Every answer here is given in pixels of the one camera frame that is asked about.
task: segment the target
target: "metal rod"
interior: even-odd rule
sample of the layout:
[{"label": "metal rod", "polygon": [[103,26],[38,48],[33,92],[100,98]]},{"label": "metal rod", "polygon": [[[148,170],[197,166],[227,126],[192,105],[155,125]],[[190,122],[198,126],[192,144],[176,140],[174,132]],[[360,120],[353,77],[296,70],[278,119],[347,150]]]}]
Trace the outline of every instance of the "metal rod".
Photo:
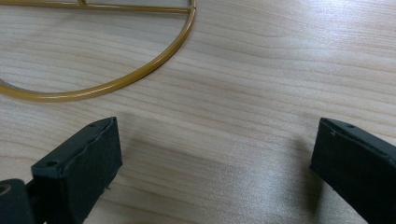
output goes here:
[{"label": "metal rod", "polygon": [[0,5],[26,6],[26,7],[62,7],[79,9],[101,9],[117,11],[140,11],[140,12],[163,12],[163,13],[190,13],[189,7],[147,7],[109,4],[87,4],[85,0],[78,0],[76,3],[69,2],[40,2],[27,0],[0,0]]},{"label": "metal rod", "polygon": [[[8,3],[8,5],[16,5],[18,6],[32,6],[31,1],[22,1],[22,0],[0,0],[0,5]],[[128,86],[142,77],[147,76],[148,74],[155,71],[161,65],[163,65],[166,61],[168,61],[174,53],[183,45],[186,41],[189,33],[191,32],[192,25],[194,23],[195,14],[196,14],[196,5],[195,0],[190,0],[189,7],[114,7],[108,5],[102,5],[102,8],[99,5],[87,5],[80,6],[78,3],[50,3],[48,2],[46,5],[42,7],[65,7],[69,8],[88,8],[88,9],[113,9],[113,10],[124,10],[124,11],[145,11],[145,12],[166,12],[166,13],[186,13],[188,14],[188,18],[184,27],[182,28],[180,34],[176,37],[174,42],[168,46],[166,50],[164,50],[160,55],[146,63],[142,67],[133,71],[132,73],[125,75],[124,77],[120,77],[113,81],[107,82],[105,84],[91,87],[88,89],[80,90],[80,91],[66,91],[66,92],[39,92],[39,91],[28,91],[22,90],[20,88],[12,87],[10,85],[0,84],[0,94],[4,94],[10,97],[26,100],[26,101],[35,101],[35,102],[67,102],[67,101],[76,101],[89,99],[92,97],[96,97],[99,95],[103,95],[106,93],[110,93],[112,91],[119,90],[125,86]]]}]

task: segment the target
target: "light wooden surface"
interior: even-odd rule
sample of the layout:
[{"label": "light wooden surface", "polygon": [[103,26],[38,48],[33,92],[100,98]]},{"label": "light wooden surface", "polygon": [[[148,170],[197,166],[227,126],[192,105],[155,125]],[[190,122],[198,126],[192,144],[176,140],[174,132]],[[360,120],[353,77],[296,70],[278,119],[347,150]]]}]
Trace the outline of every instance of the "light wooden surface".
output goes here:
[{"label": "light wooden surface", "polygon": [[[69,136],[116,116],[124,165],[85,223],[365,223],[308,165],[321,117],[396,144],[394,2],[197,4],[186,44],[134,85],[62,104],[0,96],[0,179],[29,181]],[[184,20],[0,6],[0,78],[36,91],[104,83]]]}]

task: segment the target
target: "gold metal ring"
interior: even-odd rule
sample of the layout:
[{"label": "gold metal ring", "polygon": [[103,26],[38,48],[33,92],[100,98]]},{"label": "gold metal ring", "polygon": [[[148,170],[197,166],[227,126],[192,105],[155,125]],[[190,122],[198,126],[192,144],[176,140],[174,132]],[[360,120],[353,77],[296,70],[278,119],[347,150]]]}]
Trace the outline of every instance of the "gold metal ring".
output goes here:
[{"label": "gold metal ring", "polygon": [[180,34],[172,42],[169,47],[158,55],[156,58],[138,68],[134,72],[107,82],[105,84],[95,86],[92,88],[80,90],[80,91],[66,91],[66,92],[38,92],[21,90],[5,84],[0,84],[0,93],[34,102],[67,102],[84,100],[92,97],[100,96],[103,94],[110,93],[112,91],[119,90],[125,86],[128,86],[142,77],[155,71],[161,65],[166,63],[176,51],[186,41],[195,19],[196,5],[195,0],[190,0],[189,7],[143,7],[143,6],[124,6],[124,5],[99,5],[99,4],[87,4],[85,0],[78,0],[76,3],[66,2],[39,2],[39,1],[25,1],[25,0],[0,0],[0,5],[13,5],[13,6],[32,6],[32,7],[63,7],[63,8],[81,8],[81,9],[101,9],[101,10],[120,10],[120,11],[142,11],[142,12],[161,12],[161,13],[184,13],[188,14],[189,17],[182,28]]}]

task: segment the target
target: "clamp jaw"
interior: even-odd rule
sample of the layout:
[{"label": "clamp jaw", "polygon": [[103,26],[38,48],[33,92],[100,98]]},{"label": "clamp jaw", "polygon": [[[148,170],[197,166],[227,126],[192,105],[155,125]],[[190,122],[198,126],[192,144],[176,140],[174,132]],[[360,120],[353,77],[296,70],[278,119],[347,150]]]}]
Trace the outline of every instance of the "clamp jaw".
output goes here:
[{"label": "clamp jaw", "polygon": [[116,118],[87,125],[32,166],[0,181],[0,224],[79,224],[122,166]]}]

